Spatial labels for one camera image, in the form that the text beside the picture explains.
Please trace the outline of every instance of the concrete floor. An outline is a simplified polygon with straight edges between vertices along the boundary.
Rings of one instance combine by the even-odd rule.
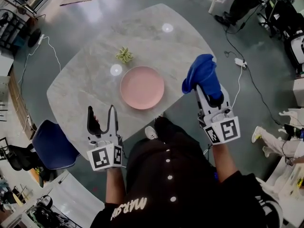
[[[49,0],[39,11],[46,14],[45,21],[40,19],[42,33],[50,36],[50,43],[55,47],[62,66],[114,21],[128,17],[133,12],[149,6],[164,3],[180,13],[204,37],[217,57],[217,74],[221,84],[234,99],[238,91],[240,67],[234,63],[234,56],[226,58],[224,51],[233,48],[226,41],[220,24],[208,14],[210,0],[92,0],[59,6],[61,0]],[[229,8],[231,0],[216,4],[214,13],[220,14]],[[230,35],[231,42],[244,55],[254,81],[264,96],[275,118],[285,123],[289,118],[279,118],[278,112],[295,107],[292,92],[295,71],[287,58],[283,44],[277,39],[270,39],[268,33],[258,25],[255,16],[249,20],[237,35]],[[24,46],[15,57],[14,68],[17,79],[21,77],[25,56],[29,50]],[[53,50],[44,40],[34,56],[29,58],[22,87],[23,98],[36,125],[43,120],[56,121],[48,104],[47,89],[59,73],[59,66]],[[265,178],[277,157],[265,158],[262,145],[251,143],[254,128],[260,125],[269,132],[278,135],[278,126],[271,120],[266,107],[254,88],[248,71],[240,80],[241,91],[234,106],[234,113],[239,117],[242,137],[229,144],[236,165],[244,173],[253,172]],[[166,114],[176,124],[183,127],[191,136],[207,147],[208,140],[197,122],[198,107],[194,94],[183,96],[170,107]],[[132,145],[143,138],[143,131],[124,142],[127,154]],[[102,201],[105,198],[105,173],[93,172],[89,162],[83,157],[69,171],[94,195]]]

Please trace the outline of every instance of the black shirt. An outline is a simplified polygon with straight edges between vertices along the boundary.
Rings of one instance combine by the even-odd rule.
[[[181,133],[170,144],[134,147],[126,181],[123,204],[106,203],[91,228],[266,227],[254,175],[236,172],[218,183],[198,142]]]

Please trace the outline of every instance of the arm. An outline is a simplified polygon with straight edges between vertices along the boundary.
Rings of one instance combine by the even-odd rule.
[[[107,170],[105,202],[122,204],[125,197],[122,170],[114,168]]]
[[[215,166],[218,172],[218,179],[220,182],[223,182],[238,170],[226,144],[214,145],[212,149]]]

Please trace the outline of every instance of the white pants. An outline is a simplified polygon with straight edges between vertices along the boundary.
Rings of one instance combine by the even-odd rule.
[[[268,133],[265,129],[261,128],[262,139],[267,145],[266,150],[269,153],[277,153],[281,156],[293,157],[295,155],[295,151],[298,148],[298,145],[301,140],[278,140],[272,134]]]

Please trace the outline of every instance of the person's leg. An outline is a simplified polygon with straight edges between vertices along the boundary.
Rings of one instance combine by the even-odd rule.
[[[230,7],[229,13],[225,13],[224,17],[231,24],[235,24],[261,2],[261,0],[234,0]]]
[[[154,123],[154,128],[157,132],[158,138],[164,143],[169,143],[176,133],[182,133],[188,136],[189,138],[192,138],[186,133],[185,130],[173,124],[166,117],[160,116],[156,118]]]
[[[270,153],[270,149],[271,149],[274,153],[277,153],[281,156],[293,157],[295,155],[295,151],[298,148],[300,140],[293,140],[293,141],[278,140],[272,134],[268,133],[265,129],[261,127],[259,127],[258,131],[263,141],[268,147],[265,149],[267,154]]]
[[[268,146],[263,146],[262,148],[264,155],[266,158],[269,157],[270,154],[275,153],[272,149],[270,149]]]
[[[152,128],[151,126],[147,126],[147,127],[144,129],[144,133],[146,134],[146,137],[147,137],[148,139],[150,139],[150,140],[153,140],[153,139],[157,139],[157,138],[158,138],[155,129]]]

